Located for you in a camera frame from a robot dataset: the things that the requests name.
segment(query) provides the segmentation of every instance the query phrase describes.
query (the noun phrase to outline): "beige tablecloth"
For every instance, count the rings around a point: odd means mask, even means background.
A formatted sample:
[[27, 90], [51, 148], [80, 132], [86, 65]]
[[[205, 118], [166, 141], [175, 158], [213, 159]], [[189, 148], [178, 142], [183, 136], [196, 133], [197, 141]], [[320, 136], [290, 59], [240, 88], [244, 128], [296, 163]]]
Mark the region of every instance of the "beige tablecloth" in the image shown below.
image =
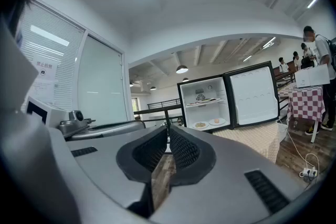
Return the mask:
[[277, 160], [280, 142], [276, 121], [234, 130], [225, 129], [213, 132], [213, 134], [241, 142], [274, 163]]

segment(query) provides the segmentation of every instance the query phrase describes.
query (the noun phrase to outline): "black refrigerator frame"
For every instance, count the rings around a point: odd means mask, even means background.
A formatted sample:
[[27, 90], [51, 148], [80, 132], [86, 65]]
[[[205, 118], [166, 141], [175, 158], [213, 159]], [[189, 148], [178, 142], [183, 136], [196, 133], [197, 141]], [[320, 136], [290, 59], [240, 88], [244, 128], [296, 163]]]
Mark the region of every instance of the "black refrigerator frame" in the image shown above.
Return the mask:
[[[244, 125], [237, 124], [235, 99], [234, 99], [233, 86], [232, 86], [232, 83], [231, 83], [231, 80], [230, 80], [230, 76], [240, 74], [240, 73], [244, 73], [244, 72], [248, 72], [248, 71], [252, 71], [252, 70], [263, 68], [263, 67], [268, 67], [269, 70], [270, 70], [270, 73], [271, 73], [271, 77], [272, 77], [272, 81], [273, 81], [273, 87], [274, 87], [274, 94], [275, 94], [275, 97], [278, 101], [278, 115], [276, 117], [272, 118], [272, 119], [265, 120], [265, 121], [262, 121], [262, 122], [255, 122], [255, 123], [244, 124]], [[210, 77], [205, 77], [205, 78], [200, 78], [200, 79], [195, 79], [195, 80], [190, 80], [190, 81], [178, 83], [177, 84], [177, 89], [178, 89], [178, 92], [179, 92], [178, 94], [180, 96], [181, 110], [182, 110], [182, 116], [183, 116], [183, 121], [184, 121], [184, 126], [185, 127], [187, 127], [186, 126], [187, 124], [186, 124], [184, 104], [183, 104], [182, 94], [181, 94], [181, 85], [194, 83], [194, 82], [199, 82], [199, 81], [203, 81], [203, 80], [220, 78], [220, 77], [222, 77], [223, 80], [224, 80], [224, 86], [225, 86], [226, 95], [227, 95], [227, 103], [228, 103], [228, 108], [229, 108], [230, 124], [227, 125], [227, 126], [222, 126], [222, 127], [213, 128], [213, 129], [210, 129], [210, 130], [205, 130], [204, 132], [212, 133], [214, 131], [219, 131], [219, 130], [226, 129], [226, 128], [229, 128], [229, 129], [233, 130], [234, 128], [237, 128], [237, 127], [252, 126], [252, 125], [257, 125], [257, 124], [270, 122], [270, 121], [279, 119], [280, 105], [279, 105], [279, 96], [278, 96], [277, 84], [276, 84], [275, 75], [274, 75], [274, 72], [273, 72], [272, 63], [271, 63], [271, 61], [267, 61], [267, 62], [263, 62], [263, 63], [258, 63], [258, 64], [253, 65], [253, 66], [244, 67], [244, 68], [240, 68], [240, 69], [233, 70], [233, 71], [230, 71], [230, 72], [226, 72], [226, 73], [223, 73], [223, 74], [219, 74], [219, 75], [216, 75], [216, 76], [210, 76]]]

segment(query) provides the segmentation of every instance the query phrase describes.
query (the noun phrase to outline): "window blinds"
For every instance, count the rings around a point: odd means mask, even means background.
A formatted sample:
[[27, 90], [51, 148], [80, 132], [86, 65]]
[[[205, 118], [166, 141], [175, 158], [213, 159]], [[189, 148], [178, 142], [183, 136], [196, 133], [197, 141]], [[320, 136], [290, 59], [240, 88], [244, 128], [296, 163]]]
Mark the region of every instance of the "window blinds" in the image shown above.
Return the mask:
[[26, 7], [21, 30], [21, 50], [28, 60], [37, 54], [58, 62], [54, 105], [72, 110], [73, 74], [85, 30], [36, 2]]

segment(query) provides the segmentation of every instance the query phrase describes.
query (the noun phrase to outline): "sneaker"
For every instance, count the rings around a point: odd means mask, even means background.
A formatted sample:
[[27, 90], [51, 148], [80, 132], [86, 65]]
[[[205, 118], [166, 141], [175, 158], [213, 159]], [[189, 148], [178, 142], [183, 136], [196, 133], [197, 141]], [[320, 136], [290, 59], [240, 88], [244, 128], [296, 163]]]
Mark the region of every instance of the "sneaker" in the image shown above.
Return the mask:
[[321, 128], [324, 130], [332, 131], [333, 126], [329, 126], [328, 123], [326, 124], [321, 124]]
[[306, 135], [313, 135], [313, 132], [314, 132], [314, 126], [309, 128], [309, 130], [305, 131], [305, 134]]

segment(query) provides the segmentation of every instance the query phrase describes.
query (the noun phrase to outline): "red and white checkered tablecloth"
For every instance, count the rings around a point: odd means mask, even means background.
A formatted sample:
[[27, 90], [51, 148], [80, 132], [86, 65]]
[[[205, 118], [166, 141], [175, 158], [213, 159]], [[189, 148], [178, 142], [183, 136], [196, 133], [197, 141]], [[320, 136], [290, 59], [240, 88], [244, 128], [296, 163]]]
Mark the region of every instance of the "red and white checkered tablecloth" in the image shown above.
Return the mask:
[[287, 122], [290, 117], [303, 118], [322, 122], [325, 112], [322, 86], [297, 88], [291, 83], [278, 92], [279, 97], [289, 97]]

